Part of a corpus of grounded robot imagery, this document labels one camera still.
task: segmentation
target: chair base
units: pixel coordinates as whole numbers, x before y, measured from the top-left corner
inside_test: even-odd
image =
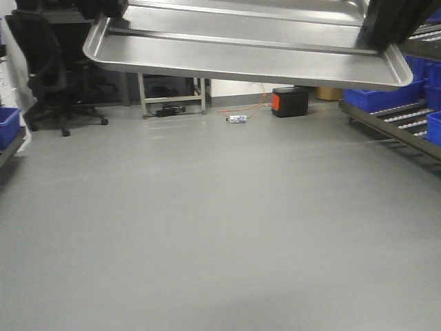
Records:
[[[48,109],[47,112],[43,114],[34,115],[42,111],[43,109]],[[25,120],[29,125],[31,131],[38,131],[39,127],[37,126],[37,122],[44,121],[45,119],[57,119],[59,129],[61,131],[61,135],[63,137],[70,136],[70,131],[68,130],[67,124],[70,119],[72,119],[73,115],[81,115],[86,117],[94,117],[101,120],[101,125],[106,126],[109,124],[109,120],[104,117],[104,115],[99,114],[95,107],[91,106],[70,106],[66,107],[44,107],[39,102],[37,102],[26,114]]]

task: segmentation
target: roller conveyor rack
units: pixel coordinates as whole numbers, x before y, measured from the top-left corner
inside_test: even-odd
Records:
[[[407,55],[441,61],[441,23],[422,26],[400,49]]]
[[[425,101],[370,114],[345,101],[340,107],[351,121],[359,121],[441,162],[441,147],[425,139],[427,115],[435,112],[426,107]]]

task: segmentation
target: black object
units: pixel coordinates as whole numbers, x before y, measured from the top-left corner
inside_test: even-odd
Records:
[[[149,98],[177,97],[194,94],[193,78],[144,74],[145,95]]]
[[[273,114],[277,117],[304,116],[308,113],[309,90],[302,87],[275,88]]]
[[[170,104],[163,105],[162,110],[158,110],[156,112],[157,117],[167,117],[167,116],[174,116],[180,112],[185,112],[184,106],[174,106]]]
[[[95,19],[101,13],[107,17],[122,17],[129,6],[128,0],[74,0],[85,19]]]
[[[441,0],[371,0],[360,42],[381,52],[403,43],[439,7]]]
[[[43,0],[44,10],[68,10],[73,6],[73,0]]]
[[[80,100],[98,103],[105,100],[106,88],[111,88],[112,95],[118,92],[116,84],[107,82],[102,69],[83,53],[83,45],[90,30],[90,23],[52,24],[51,28],[58,41],[64,64],[69,71],[82,77]]]
[[[42,0],[15,0],[17,3],[17,10],[23,12],[38,13],[43,10]]]
[[[23,52],[27,65],[28,86],[37,102],[25,114],[32,130],[38,130],[36,122],[57,118],[63,136],[69,136],[66,122],[73,114],[108,120],[95,108],[72,105],[81,91],[81,80],[73,79],[65,67],[57,39],[48,21],[38,14],[14,10],[6,16],[6,22]]]

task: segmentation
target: white wall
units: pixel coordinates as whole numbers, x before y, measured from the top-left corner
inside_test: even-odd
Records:
[[[265,92],[272,92],[273,88],[281,88],[289,85],[283,84],[263,84]],[[244,94],[260,94],[263,93],[262,83],[250,83],[246,81],[221,81],[218,79],[212,80],[212,97],[226,97],[232,95]]]
[[[0,0],[1,38],[6,44],[7,66],[11,76],[11,84],[17,88],[17,103],[24,112],[34,104],[34,97],[28,88],[28,68],[25,58],[5,22],[5,15],[8,15],[16,8],[14,0]]]

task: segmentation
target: metal shelf frame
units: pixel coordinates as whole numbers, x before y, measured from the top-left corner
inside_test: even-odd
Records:
[[[441,24],[422,26],[400,49],[407,55],[441,61]]]
[[[144,74],[138,73],[138,83],[139,83],[139,95],[141,100],[141,108],[145,117],[149,117],[147,112],[147,104],[151,103],[169,103],[169,102],[179,102],[179,101],[201,101],[201,113],[205,113],[206,109],[206,97],[205,97],[205,79],[204,78],[193,78],[194,84],[194,95],[184,96],[184,97],[163,97],[163,98],[147,98],[145,95],[144,86]]]
[[[424,118],[434,112],[425,106],[426,103],[421,101],[412,105],[369,114],[345,101],[340,101],[340,108],[349,115],[350,119],[355,119],[441,163],[441,146],[425,139],[424,131],[427,131],[427,125],[424,123]],[[421,124],[410,126],[407,129],[403,128],[403,125],[406,125],[404,123],[418,122]]]

